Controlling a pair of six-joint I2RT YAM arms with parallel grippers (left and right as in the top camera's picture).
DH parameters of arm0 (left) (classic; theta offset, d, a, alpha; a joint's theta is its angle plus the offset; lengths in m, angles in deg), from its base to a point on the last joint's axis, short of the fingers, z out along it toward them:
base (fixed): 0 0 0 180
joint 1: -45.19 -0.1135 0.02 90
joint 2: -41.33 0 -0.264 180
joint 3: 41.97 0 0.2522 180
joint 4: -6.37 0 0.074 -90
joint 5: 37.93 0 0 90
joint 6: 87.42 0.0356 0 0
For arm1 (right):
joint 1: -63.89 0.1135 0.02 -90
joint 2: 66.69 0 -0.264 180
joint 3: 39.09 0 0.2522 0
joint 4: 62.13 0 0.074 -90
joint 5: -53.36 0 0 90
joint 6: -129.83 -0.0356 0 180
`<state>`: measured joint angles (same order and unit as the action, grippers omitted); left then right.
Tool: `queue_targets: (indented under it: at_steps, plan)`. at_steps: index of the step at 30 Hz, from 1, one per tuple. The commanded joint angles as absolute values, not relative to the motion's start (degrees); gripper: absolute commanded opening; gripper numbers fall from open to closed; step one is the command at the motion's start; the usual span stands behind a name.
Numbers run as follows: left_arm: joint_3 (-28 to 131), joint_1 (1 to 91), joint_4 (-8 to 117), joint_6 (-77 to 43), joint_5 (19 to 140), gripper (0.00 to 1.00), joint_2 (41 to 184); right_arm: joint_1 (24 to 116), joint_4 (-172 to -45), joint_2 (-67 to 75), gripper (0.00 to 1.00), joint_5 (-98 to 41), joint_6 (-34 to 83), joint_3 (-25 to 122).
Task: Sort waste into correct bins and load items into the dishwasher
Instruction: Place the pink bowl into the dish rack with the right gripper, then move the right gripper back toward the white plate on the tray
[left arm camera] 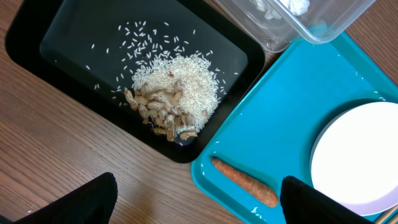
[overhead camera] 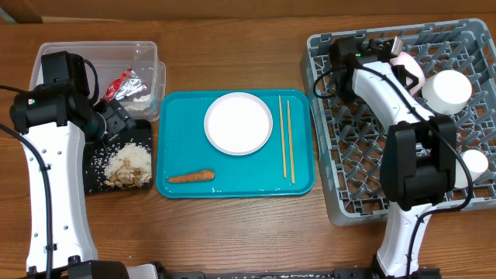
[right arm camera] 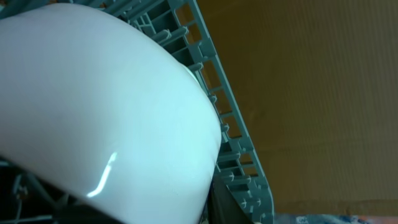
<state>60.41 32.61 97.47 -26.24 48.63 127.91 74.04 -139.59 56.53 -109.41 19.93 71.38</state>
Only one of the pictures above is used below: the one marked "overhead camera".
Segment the large white bowl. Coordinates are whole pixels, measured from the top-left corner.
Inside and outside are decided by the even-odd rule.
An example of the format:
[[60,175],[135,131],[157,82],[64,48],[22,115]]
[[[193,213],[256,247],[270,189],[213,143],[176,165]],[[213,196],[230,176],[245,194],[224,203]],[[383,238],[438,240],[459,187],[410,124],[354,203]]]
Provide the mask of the large white bowl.
[[444,70],[425,81],[422,97],[433,111],[454,115],[465,107],[472,91],[472,85],[464,74],[455,70]]

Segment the pink plate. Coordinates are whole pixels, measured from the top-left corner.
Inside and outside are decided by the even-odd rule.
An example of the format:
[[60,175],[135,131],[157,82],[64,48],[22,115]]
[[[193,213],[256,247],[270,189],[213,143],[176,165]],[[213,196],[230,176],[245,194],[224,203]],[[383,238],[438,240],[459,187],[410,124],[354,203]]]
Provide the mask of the pink plate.
[[244,156],[261,149],[273,129],[270,109],[261,98],[232,92],[217,98],[205,113],[204,131],[219,151]]

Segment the red foil snack wrapper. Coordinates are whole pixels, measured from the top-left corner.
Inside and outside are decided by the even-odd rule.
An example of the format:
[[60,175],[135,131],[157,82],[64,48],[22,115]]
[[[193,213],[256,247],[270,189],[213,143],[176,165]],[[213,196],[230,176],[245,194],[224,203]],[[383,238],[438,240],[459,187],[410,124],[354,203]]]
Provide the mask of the red foil snack wrapper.
[[147,86],[143,79],[132,69],[128,68],[120,74],[108,87],[102,100],[121,101],[145,91]]

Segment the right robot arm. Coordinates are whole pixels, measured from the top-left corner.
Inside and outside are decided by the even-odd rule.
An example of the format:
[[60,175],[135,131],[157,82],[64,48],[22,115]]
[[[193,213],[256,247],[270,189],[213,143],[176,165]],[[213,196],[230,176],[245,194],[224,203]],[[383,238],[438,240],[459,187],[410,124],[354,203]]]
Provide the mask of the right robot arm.
[[419,270],[418,254],[430,217],[455,186],[456,129],[449,116],[430,112],[412,97],[425,78],[401,45],[397,37],[337,39],[329,47],[330,73],[337,95],[345,102],[363,99],[387,133],[380,183],[389,213],[373,276],[438,278],[437,270]]

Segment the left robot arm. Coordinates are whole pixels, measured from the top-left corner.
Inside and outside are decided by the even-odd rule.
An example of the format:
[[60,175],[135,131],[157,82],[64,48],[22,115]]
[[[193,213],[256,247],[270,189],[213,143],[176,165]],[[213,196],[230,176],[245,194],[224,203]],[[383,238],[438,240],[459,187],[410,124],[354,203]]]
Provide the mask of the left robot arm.
[[15,96],[10,108],[29,171],[29,276],[49,277],[71,259],[97,260],[84,199],[87,144],[107,143],[136,126],[116,100],[90,89],[89,60],[67,51],[40,58],[43,83]]

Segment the small white cup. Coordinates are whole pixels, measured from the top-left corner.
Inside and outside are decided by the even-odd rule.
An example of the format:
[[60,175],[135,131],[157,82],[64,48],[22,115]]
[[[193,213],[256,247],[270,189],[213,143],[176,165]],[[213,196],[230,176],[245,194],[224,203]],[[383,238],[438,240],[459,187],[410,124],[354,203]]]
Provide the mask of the small white cup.
[[[461,153],[460,156],[466,164],[473,181],[478,179],[488,168],[489,163],[486,156],[478,150],[467,150]],[[467,177],[460,165],[460,162],[457,160],[454,188],[466,188],[467,186]]]

